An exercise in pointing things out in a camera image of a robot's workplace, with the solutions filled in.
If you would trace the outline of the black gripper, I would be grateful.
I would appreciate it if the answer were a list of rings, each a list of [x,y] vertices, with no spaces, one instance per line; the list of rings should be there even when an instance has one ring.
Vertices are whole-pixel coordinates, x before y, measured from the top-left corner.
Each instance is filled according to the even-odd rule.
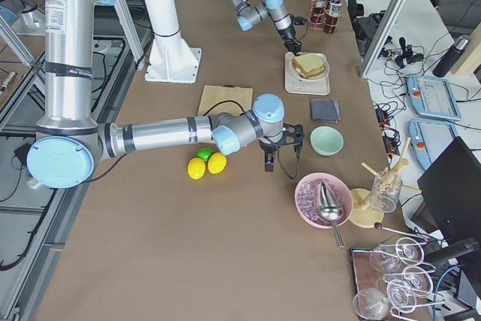
[[[265,171],[273,172],[275,160],[279,159],[281,145],[273,142],[270,138],[261,138],[259,140],[259,146],[265,153]]]
[[[296,38],[294,26],[289,26],[279,30],[278,32],[285,48],[293,54],[299,54],[301,51],[301,42]]]

